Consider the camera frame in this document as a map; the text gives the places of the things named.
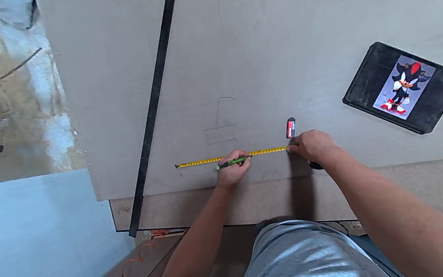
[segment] red shoe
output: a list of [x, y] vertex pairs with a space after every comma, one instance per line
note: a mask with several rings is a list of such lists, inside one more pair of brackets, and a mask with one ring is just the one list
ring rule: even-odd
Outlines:
[[403, 113], [405, 113], [405, 112], [406, 112], [405, 109], [403, 109], [403, 108], [401, 108], [400, 106], [398, 106], [398, 114], [403, 114]]
[[392, 104], [389, 103], [389, 102], [387, 102], [387, 103], [383, 104], [383, 105], [380, 106], [380, 107], [383, 108], [383, 109], [386, 109], [386, 110], [391, 110], [391, 108], [392, 108]]

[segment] forearm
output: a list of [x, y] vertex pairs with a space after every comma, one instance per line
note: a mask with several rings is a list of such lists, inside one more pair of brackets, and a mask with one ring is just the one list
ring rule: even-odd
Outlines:
[[208, 276], [218, 253], [232, 189], [217, 186], [175, 249], [163, 276]]
[[403, 274], [443, 275], [443, 214], [341, 148], [319, 162], [366, 232]]

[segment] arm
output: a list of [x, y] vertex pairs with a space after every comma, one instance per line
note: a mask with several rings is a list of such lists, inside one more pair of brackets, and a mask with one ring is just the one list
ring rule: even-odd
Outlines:
[[[248, 155], [246, 152], [234, 150], [222, 159], [220, 164]], [[179, 242], [165, 268], [164, 277], [210, 274], [222, 239], [226, 209], [235, 187], [244, 178], [250, 166], [249, 157], [242, 165], [232, 165], [219, 171], [218, 185], [193, 226]]]
[[443, 214], [360, 164], [323, 132], [302, 133], [288, 151], [324, 167], [367, 234], [405, 275], [443, 276]]

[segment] stick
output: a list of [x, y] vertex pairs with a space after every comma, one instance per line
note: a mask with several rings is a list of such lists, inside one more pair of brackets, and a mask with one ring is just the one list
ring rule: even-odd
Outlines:
[[13, 72], [15, 72], [18, 69], [20, 69], [22, 66], [24, 66], [29, 60], [31, 60], [35, 55], [37, 55], [37, 53], [39, 53], [40, 50], [42, 50], [42, 47], [39, 47], [33, 54], [30, 55], [30, 57], [28, 57], [26, 60], [24, 60], [20, 65], [18, 65], [17, 67], [13, 68], [12, 70], [10, 70], [5, 75], [1, 76], [0, 77], [0, 81], [3, 80], [4, 78], [8, 77], [9, 75], [11, 75]]

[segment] green pencil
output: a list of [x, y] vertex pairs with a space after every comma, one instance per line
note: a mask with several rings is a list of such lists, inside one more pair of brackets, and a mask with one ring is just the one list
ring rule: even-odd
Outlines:
[[220, 169], [222, 169], [224, 167], [229, 167], [231, 165], [235, 165], [235, 164], [241, 163], [241, 162], [245, 161], [247, 158], [248, 157], [240, 157], [238, 159], [233, 159], [231, 161], [224, 162], [222, 165], [217, 166], [217, 170], [220, 170]]

